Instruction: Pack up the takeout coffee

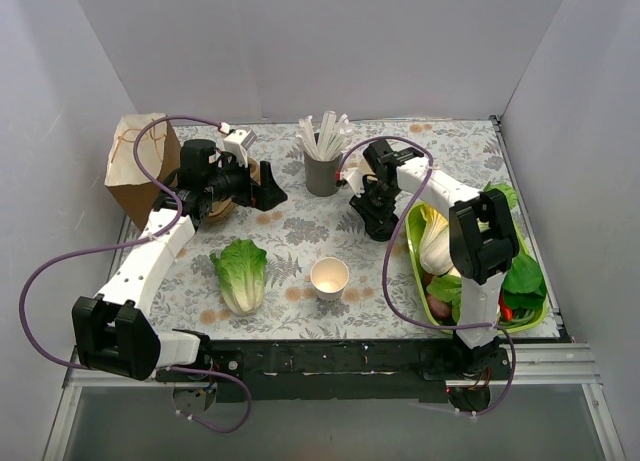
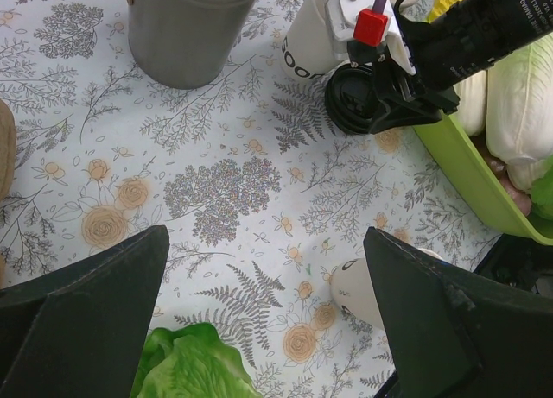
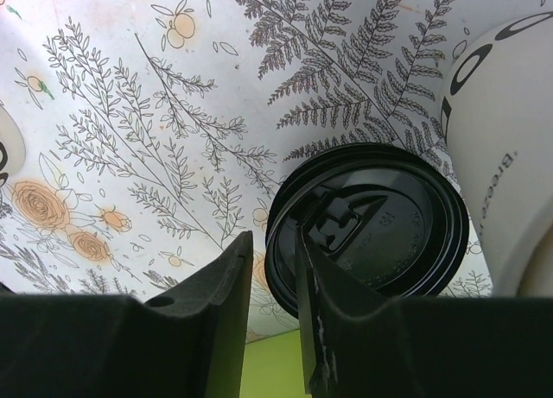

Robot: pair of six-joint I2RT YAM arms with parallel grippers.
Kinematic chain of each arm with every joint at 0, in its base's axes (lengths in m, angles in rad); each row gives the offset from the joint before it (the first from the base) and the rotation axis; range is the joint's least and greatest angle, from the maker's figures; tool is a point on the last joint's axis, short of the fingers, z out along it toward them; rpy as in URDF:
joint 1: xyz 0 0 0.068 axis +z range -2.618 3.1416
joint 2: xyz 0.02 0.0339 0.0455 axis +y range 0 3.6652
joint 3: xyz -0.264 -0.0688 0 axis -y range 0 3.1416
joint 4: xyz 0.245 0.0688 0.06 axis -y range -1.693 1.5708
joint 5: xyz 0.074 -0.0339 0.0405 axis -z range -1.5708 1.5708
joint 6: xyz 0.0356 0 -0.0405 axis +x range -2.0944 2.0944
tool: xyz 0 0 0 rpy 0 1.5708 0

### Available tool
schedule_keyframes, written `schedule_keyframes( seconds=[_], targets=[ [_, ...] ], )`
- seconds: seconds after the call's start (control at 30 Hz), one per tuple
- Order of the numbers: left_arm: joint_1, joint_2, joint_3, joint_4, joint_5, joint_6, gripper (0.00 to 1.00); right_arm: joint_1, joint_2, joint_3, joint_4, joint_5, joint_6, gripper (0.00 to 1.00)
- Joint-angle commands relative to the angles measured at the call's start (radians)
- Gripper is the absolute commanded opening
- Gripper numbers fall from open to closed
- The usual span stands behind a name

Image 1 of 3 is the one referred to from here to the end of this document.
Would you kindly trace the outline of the white paper coffee cup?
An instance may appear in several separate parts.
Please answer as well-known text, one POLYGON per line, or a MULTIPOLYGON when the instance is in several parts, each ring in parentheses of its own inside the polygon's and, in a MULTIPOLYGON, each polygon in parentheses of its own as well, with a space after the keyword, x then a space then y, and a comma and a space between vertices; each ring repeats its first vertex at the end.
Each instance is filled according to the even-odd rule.
POLYGON ((337 301, 342 297, 349 281, 349 268, 340 259, 326 257, 314 263, 310 280, 320 300, 337 301))

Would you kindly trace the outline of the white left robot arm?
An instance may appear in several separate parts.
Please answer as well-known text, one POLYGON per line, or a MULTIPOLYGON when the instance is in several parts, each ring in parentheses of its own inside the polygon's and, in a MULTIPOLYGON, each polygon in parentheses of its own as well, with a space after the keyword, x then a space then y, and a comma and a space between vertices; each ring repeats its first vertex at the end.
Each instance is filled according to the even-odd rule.
POLYGON ((256 135, 236 129, 220 143, 187 140, 180 165, 163 180, 148 221, 116 274, 92 297, 73 306, 76 348, 82 366, 136 380, 178 365, 193 381, 213 367, 203 350, 207 336, 188 330, 156 332, 147 317, 160 284, 179 251, 216 202, 269 211, 287 199, 268 162, 250 162, 256 135))

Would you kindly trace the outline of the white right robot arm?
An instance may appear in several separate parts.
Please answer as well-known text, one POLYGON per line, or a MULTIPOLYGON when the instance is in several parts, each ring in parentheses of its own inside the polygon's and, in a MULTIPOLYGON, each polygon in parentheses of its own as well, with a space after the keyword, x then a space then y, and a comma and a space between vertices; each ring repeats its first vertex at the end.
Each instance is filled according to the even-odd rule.
POLYGON ((461 275, 460 318, 452 330, 465 345, 452 354, 454 370, 475 378, 489 365, 484 346, 499 330, 499 294, 520 247, 506 196, 499 190, 482 192, 436 168, 423 146, 407 141, 395 151, 390 136, 359 142, 374 176, 357 168, 339 167, 336 183, 353 191, 351 206, 375 241, 394 244, 403 219, 395 214, 400 192, 411 194, 440 213, 449 224, 449 253, 461 275))

